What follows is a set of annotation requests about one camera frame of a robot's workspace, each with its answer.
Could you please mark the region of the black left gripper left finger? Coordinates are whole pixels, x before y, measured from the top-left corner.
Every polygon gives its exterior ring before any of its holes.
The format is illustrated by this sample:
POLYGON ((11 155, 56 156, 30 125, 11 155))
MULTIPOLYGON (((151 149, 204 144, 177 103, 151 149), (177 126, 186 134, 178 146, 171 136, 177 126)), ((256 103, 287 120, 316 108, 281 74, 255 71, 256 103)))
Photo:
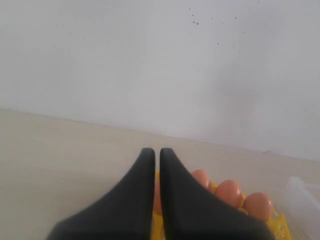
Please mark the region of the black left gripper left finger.
POLYGON ((143 148, 126 175, 101 199, 58 222, 48 240, 149 240, 155 151, 143 148))

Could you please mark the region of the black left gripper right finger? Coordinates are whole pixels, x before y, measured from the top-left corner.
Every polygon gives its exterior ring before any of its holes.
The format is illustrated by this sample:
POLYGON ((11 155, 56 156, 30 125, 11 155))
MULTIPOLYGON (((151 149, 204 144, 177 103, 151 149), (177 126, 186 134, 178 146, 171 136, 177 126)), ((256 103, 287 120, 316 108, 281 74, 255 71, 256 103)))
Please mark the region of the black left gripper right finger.
POLYGON ((159 155, 159 185, 167 240, 273 240, 266 223, 205 189, 171 148, 159 155))

